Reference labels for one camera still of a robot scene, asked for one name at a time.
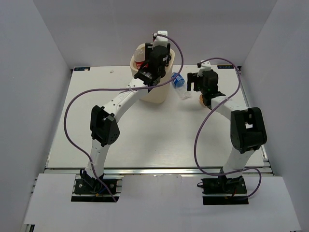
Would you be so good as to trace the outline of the orange juice bottle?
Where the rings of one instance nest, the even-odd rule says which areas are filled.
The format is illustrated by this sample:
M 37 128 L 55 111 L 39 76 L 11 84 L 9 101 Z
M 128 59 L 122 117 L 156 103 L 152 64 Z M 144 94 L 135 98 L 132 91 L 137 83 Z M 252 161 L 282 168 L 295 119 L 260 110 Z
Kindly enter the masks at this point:
M 205 106 L 205 104 L 204 104 L 204 102 L 203 102 L 203 96 L 202 96 L 202 95 L 199 96 L 199 102 L 200 102 L 200 104 L 201 104 L 202 106 Z

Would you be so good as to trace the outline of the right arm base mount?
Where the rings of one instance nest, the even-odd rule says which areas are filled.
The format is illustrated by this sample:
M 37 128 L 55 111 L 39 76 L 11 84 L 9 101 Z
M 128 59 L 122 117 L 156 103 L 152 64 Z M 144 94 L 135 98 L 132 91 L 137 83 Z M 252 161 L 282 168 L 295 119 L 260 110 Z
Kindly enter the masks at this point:
M 204 178 L 197 183 L 202 189 L 203 205 L 248 205 L 247 189 L 242 176 L 234 183 L 219 178 Z

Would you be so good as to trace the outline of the blue label bottle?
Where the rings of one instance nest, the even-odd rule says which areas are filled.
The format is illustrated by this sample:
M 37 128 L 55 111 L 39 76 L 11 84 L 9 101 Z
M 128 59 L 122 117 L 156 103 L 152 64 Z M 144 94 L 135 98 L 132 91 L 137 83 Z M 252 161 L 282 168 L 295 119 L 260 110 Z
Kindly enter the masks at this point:
M 191 97 L 190 92 L 187 91 L 186 81 L 180 74 L 177 75 L 176 72 L 173 72 L 171 79 L 173 79 L 171 83 L 181 100 Z

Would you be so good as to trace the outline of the small red cap bottle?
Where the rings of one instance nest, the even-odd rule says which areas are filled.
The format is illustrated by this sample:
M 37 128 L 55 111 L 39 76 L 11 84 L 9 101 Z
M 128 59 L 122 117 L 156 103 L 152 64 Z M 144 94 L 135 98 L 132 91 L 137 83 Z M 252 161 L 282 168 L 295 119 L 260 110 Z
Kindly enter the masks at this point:
M 136 51 L 133 54 L 133 58 L 136 69 L 139 70 L 141 65 L 145 61 L 145 47 L 136 49 Z

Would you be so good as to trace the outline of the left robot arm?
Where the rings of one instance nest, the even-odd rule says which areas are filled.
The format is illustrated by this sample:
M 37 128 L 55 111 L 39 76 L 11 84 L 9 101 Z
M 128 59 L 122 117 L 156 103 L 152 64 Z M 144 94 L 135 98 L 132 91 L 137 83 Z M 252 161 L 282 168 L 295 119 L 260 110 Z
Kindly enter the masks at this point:
M 146 43 L 145 61 L 128 84 L 128 91 L 123 90 L 103 107 L 93 107 L 90 120 L 91 160 L 83 172 L 83 178 L 87 179 L 85 187 L 90 192 L 101 190 L 102 181 L 98 177 L 104 175 L 108 150 L 120 135 L 118 122 L 121 117 L 136 101 L 160 83 L 170 59 L 170 43 Z

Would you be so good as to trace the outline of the beige plastic bin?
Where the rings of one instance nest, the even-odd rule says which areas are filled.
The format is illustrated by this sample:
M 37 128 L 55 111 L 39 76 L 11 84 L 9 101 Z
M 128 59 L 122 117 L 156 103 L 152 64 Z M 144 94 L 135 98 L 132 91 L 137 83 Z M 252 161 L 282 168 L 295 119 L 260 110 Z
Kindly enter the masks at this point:
M 163 78 L 161 78 L 160 84 L 169 81 L 172 76 L 172 68 L 175 59 L 175 52 L 172 49 L 170 49 L 170 56 L 171 60 L 169 61 L 169 65 L 165 67 L 166 75 Z M 134 76 L 138 72 L 134 56 L 132 56 L 130 60 L 130 69 L 132 76 Z M 140 100 L 150 103 L 161 104 L 165 101 L 166 97 L 168 96 L 168 93 L 169 93 L 169 84 L 166 84 L 164 86 L 154 88 L 147 95 L 140 98 Z

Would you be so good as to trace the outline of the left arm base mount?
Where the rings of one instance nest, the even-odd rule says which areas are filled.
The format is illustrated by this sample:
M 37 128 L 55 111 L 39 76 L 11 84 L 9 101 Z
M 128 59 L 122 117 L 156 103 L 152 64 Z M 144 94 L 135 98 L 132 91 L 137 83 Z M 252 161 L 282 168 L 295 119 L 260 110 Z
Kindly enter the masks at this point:
M 72 202 L 115 203 L 119 200 L 122 180 L 90 177 L 84 169 L 75 179 L 71 196 Z

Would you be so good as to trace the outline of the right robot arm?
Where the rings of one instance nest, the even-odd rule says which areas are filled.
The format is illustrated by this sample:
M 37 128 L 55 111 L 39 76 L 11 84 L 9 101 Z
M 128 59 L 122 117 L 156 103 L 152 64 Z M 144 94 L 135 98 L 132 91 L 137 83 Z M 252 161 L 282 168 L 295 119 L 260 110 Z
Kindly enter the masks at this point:
M 242 106 L 219 91 L 219 76 L 214 70 L 187 74 L 187 90 L 201 93 L 202 103 L 211 112 L 220 113 L 230 121 L 231 153 L 221 168 L 218 188 L 225 193 L 241 180 L 242 170 L 254 151 L 267 142 L 262 111 Z

